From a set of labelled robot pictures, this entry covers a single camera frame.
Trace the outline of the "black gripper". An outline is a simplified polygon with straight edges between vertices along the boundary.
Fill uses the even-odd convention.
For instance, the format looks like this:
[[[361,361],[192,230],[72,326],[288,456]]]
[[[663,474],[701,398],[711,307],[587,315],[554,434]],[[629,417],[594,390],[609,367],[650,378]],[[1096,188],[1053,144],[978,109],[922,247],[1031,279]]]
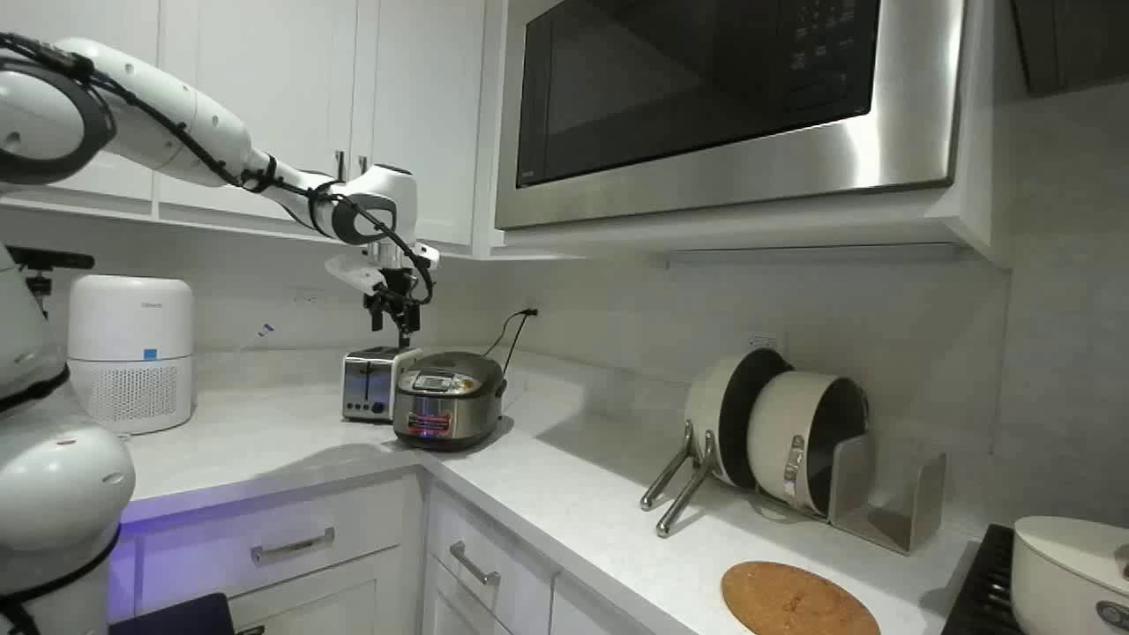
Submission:
[[[386,330],[386,326],[400,329],[400,350],[410,350],[420,330],[420,300],[413,297],[410,267],[386,267],[380,283],[365,297],[372,315],[372,330]]]

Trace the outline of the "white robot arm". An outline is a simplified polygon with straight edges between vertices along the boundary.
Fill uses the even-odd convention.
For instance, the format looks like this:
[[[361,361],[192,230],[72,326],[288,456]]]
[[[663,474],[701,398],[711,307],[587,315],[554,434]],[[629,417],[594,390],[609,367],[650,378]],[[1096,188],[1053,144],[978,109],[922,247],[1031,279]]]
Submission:
[[[0,184],[47,188],[99,152],[199,188],[238,188],[296,226],[345,243],[328,267],[365,294],[372,329],[410,342],[433,300],[433,261],[413,240],[416,180],[372,162],[352,180],[262,152],[248,122],[193,86],[94,39],[0,34]]]

